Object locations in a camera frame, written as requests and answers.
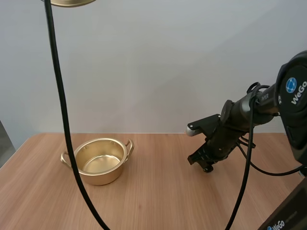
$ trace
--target pot handle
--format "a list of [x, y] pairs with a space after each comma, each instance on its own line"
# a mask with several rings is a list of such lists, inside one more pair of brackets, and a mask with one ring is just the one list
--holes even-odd
[[126, 144], [126, 147], [128, 147], [129, 144], [130, 144], [130, 149], [129, 149], [128, 153], [127, 153], [127, 158], [126, 158], [125, 162], [129, 159], [129, 157], [131, 156], [131, 154], [132, 154], [132, 152], [134, 150], [134, 143], [130, 139], [128, 140], [128, 142]]
[[63, 163], [63, 164], [65, 164], [68, 168], [70, 168], [71, 169], [71, 166], [66, 162], [66, 160], [65, 160], [65, 158], [64, 158], [64, 155], [67, 155], [68, 156], [68, 152], [63, 152], [62, 154], [61, 154], [61, 162]]

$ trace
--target blue logo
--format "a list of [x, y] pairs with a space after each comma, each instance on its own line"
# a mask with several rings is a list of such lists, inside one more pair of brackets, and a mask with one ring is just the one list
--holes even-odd
[[297, 82], [295, 78], [289, 78], [286, 83], [286, 90], [288, 93], [293, 93], [296, 89]]

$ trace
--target wego logo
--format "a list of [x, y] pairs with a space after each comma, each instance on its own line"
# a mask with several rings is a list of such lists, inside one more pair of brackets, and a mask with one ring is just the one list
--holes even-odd
[[298, 87], [298, 92], [294, 95], [294, 98], [292, 99], [291, 103], [292, 104], [297, 104], [301, 96], [303, 95], [303, 92], [307, 86], [307, 81], [303, 82], [303, 84]]
[[267, 230], [281, 230], [284, 227], [284, 222], [279, 221], [277, 224], [274, 224], [273, 227], [269, 226]]

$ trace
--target cable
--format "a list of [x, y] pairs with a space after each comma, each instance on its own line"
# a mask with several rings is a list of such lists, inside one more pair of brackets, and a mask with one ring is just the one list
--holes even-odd
[[73, 148], [72, 148], [72, 143], [71, 143], [71, 135], [70, 135], [69, 122], [68, 122], [68, 112], [67, 112], [67, 106], [66, 106], [63, 80], [62, 80], [61, 70], [59, 66], [59, 57], [58, 57], [58, 50], [57, 50], [57, 43], [56, 43], [56, 36], [55, 36], [55, 31], [54, 31], [54, 23], [53, 23], [52, 8], [51, 8], [50, 0], [45, 0], [45, 10], [46, 10], [46, 17], [47, 17], [47, 24], [48, 24], [48, 33], [49, 33], [49, 41], [50, 41], [50, 48], [51, 48], [51, 54], [52, 54], [53, 68], [54, 68], [54, 73], [56, 76], [56, 81], [57, 81], [57, 86], [58, 86], [58, 91], [59, 91], [59, 100], [60, 100], [61, 111], [62, 111], [62, 119], [63, 119], [66, 146], [67, 146], [69, 159], [71, 161], [72, 171], [75, 176], [79, 190], [87, 206], [89, 207], [91, 213], [93, 214], [93, 216], [95, 217], [95, 219], [97, 220], [97, 222], [103, 229], [110, 230], [109, 227], [100, 218], [98, 212], [96, 211], [94, 205], [92, 204], [92, 201], [90, 197], [88, 196], [85, 190], [85, 187], [82, 183], [82, 180], [80, 178], [80, 175], [79, 175], [79, 170], [77, 167], [75, 156], [73, 154]]
[[[236, 145], [237, 145], [237, 146], [239, 147], [239, 149], [241, 150], [243, 156], [244, 156], [245, 158], [247, 158], [247, 155], [245, 154], [245, 152], [244, 152], [244, 150], [242, 149], [241, 145], [240, 145], [239, 143], [237, 143]], [[303, 169], [303, 168], [306, 167], [306, 166], [304, 166], [304, 165], [301, 165], [301, 166], [297, 167], [296, 169], [290, 170], [290, 171], [288, 171], [288, 172], [272, 173], [272, 172], [267, 172], [267, 171], [264, 171], [264, 170], [258, 168], [258, 167], [257, 167], [256, 165], [254, 165], [252, 162], [250, 162], [250, 165], [251, 165], [254, 169], [258, 170], [259, 172], [261, 172], [261, 173], [263, 173], [263, 174], [266, 174], [266, 175], [269, 175], [269, 176], [286, 176], [286, 175], [291, 175], [291, 174], [297, 173], [298, 171], [300, 171], [301, 169]]]
[[256, 102], [256, 94], [260, 89], [263, 88], [269, 88], [268, 85], [258, 85], [256, 86], [252, 93], [251, 93], [251, 97], [249, 100], [249, 107], [250, 107], [250, 121], [249, 121], [249, 138], [248, 138], [248, 154], [247, 154], [247, 158], [246, 158], [246, 164], [245, 164], [245, 170], [244, 170], [244, 175], [243, 175], [243, 180], [242, 180], [242, 185], [240, 188], [240, 192], [238, 195], [238, 198], [236, 200], [236, 204], [234, 207], [234, 210], [232, 211], [231, 217], [229, 219], [229, 222], [225, 228], [225, 230], [230, 230], [235, 218], [236, 218], [236, 213], [239, 210], [242, 198], [243, 198], [243, 194], [246, 188], [246, 184], [248, 181], [248, 173], [249, 173], [249, 168], [250, 168], [250, 160], [251, 160], [251, 151], [252, 151], [252, 146], [253, 146], [253, 134], [254, 134], [254, 106], [255, 106], [255, 102]]
[[241, 185], [241, 189], [238, 195], [238, 198], [236, 200], [236, 204], [234, 207], [234, 210], [232, 211], [231, 217], [229, 219], [229, 222], [225, 228], [225, 230], [229, 230], [231, 225], [233, 224], [235, 217], [236, 217], [236, 213], [238, 212], [239, 206], [241, 204], [242, 201], [242, 197], [246, 188], [246, 184], [248, 181], [248, 173], [249, 173], [249, 165], [250, 165], [250, 159], [251, 159], [251, 150], [252, 150], [252, 143], [253, 143], [253, 129], [254, 129], [254, 103], [255, 103], [255, 98], [251, 98], [252, 101], [252, 106], [250, 108], [250, 126], [249, 126], [249, 139], [248, 139], [248, 155], [247, 155], [247, 159], [246, 159], [246, 164], [245, 164], [245, 170], [244, 170], [244, 175], [243, 175], [243, 180], [242, 180], [242, 185]]

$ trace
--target robotic arm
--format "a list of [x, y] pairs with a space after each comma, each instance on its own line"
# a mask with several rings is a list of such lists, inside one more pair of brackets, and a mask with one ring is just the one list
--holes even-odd
[[[211, 172], [213, 170], [212, 165], [226, 159], [232, 150], [239, 146], [239, 143], [246, 145], [240, 138], [243, 138], [242, 136], [246, 133], [252, 132], [252, 127], [268, 123], [275, 116], [280, 115], [294, 158], [303, 165], [307, 165], [306, 87], [307, 51], [304, 51], [281, 67], [277, 81], [271, 87], [261, 86], [256, 82], [247, 90], [247, 95], [239, 101], [234, 103], [227, 100], [221, 115], [216, 114], [189, 123], [186, 130], [187, 135], [194, 136], [203, 133], [206, 136], [205, 143], [189, 155], [189, 163], [197, 162], [205, 172]], [[261, 88], [266, 88], [266, 90], [259, 92]], [[306, 167], [301, 166], [298, 169], [300, 168], [303, 169], [301, 172], [305, 173], [306, 176]], [[275, 175], [287, 174], [289, 173], [277, 173]], [[242, 200], [247, 176], [248, 170], [245, 171], [238, 200], [226, 227], [227, 230], [230, 229]], [[306, 203], [307, 178], [280, 204], [260, 226], [259, 230], [306, 229]]]
[[[228, 157], [239, 138], [249, 132], [249, 101], [252, 84], [247, 95], [237, 102], [227, 100], [221, 114], [194, 121], [187, 126], [186, 133], [194, 136], [203, 133], [205, 143], [188, 157], [190, 164], [197, 162], [205, 172], [212, 165]], [[270, 122], [280, 115], [295, 159], [307, 165], [307, 51], [301, 52], [284, 64], [277, 81], [263, 92], [256, 93], [253, 126]]]

